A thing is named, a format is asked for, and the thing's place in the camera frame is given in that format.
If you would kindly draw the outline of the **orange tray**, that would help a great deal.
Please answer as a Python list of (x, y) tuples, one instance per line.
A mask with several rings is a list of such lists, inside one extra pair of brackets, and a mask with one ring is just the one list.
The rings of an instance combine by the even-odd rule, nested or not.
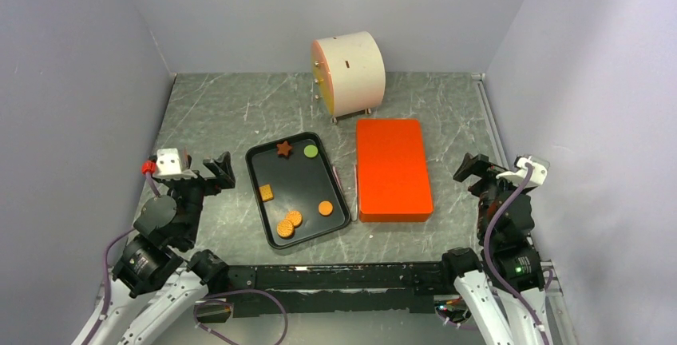
[(358, 218), (363, 223), (423, 223), (434, 212), (421, 123), (362, 119), (356, 130)]

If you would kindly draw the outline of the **black baking tray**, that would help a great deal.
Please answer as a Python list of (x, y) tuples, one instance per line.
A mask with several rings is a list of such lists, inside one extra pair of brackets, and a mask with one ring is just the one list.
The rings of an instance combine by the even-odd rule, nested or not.
[[(289, 141), (293, 146), (288, 158), (279, 157), (276, 145)], [(316, 145), (319, 155), (307, 158), (306, 145)], [(345, 228), (350, 223), (350, 212), (345, 197), (332, 171), (332, 165), (323, 143), (316, 133), (303, 132), (250, 148), (245, 163), (255, 192), (260, 219), (268, 244), (274, 249), (286, 249)], [(259, 186), (270, 184), (275, 198), (266, 203), (259, 197)], [(329, 200), (335, 207), (330, 216), (321, 216), (318, 205)], [(277, 224), (288, 212), (298, 210), (303, 223), (290, 239), (281, 239)]]

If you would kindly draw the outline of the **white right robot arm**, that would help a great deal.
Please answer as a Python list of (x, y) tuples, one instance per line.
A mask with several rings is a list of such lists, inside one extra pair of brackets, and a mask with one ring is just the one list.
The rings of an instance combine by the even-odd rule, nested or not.
[(529, 193), (541, 186), (548, 163), (518, 156), (513, 169), (482, 154), (465, 154), (453, 175), (477, 182), (477, 240), (481, 251), (449, 250), (438, 280), (456, 298), (435, 307), (445, 325), (461, 329), (472, 320), (487, 344), (550, 344), (545, 308), (547, 283), (541, 258), (530, 239), (535, 227)]

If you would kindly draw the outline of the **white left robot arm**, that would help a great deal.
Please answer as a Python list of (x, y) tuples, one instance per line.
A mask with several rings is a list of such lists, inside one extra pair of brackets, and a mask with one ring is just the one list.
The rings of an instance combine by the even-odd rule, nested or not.
[(204, 176), (178, 149), (159, 149), (141, 168), (153, 195), (143, 204), (113, 266), (104, 266), (103, 296), (76, 344), (146, 344), (205, 296), (222, 295), (229, 266), (210, 250), (189, 260), (204, 199), (236, 186), (231, 154), (203, 161)]

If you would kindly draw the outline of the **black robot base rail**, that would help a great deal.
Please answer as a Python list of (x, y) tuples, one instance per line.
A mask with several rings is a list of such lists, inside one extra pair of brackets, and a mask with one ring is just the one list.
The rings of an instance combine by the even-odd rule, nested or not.
[(438, 261), (327, 265), (232, 265), (209, 282), (211, 294), (234, 292), (235, 316), (278, 311), (258, 291), (273, 295), (288, 313), (408, 311), (431, 313), (459, 294)]

